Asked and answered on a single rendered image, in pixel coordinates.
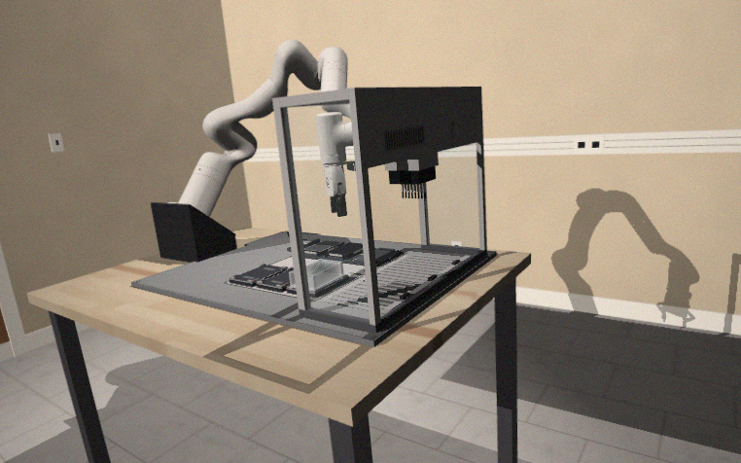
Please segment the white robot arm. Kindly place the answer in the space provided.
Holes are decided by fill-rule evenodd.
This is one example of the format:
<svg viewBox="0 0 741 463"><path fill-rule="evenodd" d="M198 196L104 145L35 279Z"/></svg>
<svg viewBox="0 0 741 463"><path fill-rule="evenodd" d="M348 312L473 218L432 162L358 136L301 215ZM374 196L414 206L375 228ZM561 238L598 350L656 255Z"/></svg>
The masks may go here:
<svg viewBox="0 0 741 463"><path fill-rule="evenodd" d="M203 154L178 203L190 204L210 217L231 170L257 151L256 138L238 122L272 113L272 98L288 95L292 73L309 89L329 91L347 89L347 71L347 55L341 48L324 49L317 61L301 42L283 42L275 53L269 78L252 95L218 108L204 119L204 132L227 156Z"/></svg>

